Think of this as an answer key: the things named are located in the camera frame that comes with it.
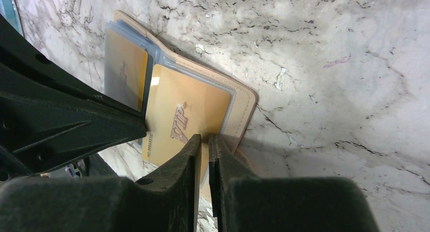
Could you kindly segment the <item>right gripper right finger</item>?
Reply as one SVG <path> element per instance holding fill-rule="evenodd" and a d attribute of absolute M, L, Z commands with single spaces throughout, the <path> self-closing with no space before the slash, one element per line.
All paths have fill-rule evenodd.
<path fill-rule="evenodd" d="M 209 185 L 219 231 L 378 231 L 364 194 L 341 177 L 262 178 L 220 135 L 208 140 Z"/>

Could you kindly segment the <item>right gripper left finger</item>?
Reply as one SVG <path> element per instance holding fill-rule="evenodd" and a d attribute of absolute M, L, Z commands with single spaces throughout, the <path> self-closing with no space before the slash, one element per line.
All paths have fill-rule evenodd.
<path fill-rule="evenodd" d="M 19 178 L 1 188 L 1 231 L 195 231 L 201 136 L 148 175 Z"/>

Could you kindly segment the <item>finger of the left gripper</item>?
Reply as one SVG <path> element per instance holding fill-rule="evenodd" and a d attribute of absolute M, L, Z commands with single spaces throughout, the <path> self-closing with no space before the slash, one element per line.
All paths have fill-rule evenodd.
<path fill-rule="evenodd" d="M 47 173 L 146 133 L 142 114 L 48 60 L 1 19 L 1 176 Z"/>

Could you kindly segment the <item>gold VIP card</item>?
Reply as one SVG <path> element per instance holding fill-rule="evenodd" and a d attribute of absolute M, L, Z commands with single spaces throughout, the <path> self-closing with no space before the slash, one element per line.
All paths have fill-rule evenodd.
<path fill-rule="evenodd" d="M 162 165 L 175 156 L 194 134 L 206 139 L 218 134 L 228 112 L 231 94 L 209 83 L 160 64 L 154 65 L 146 110 L 145 160 Z"/>

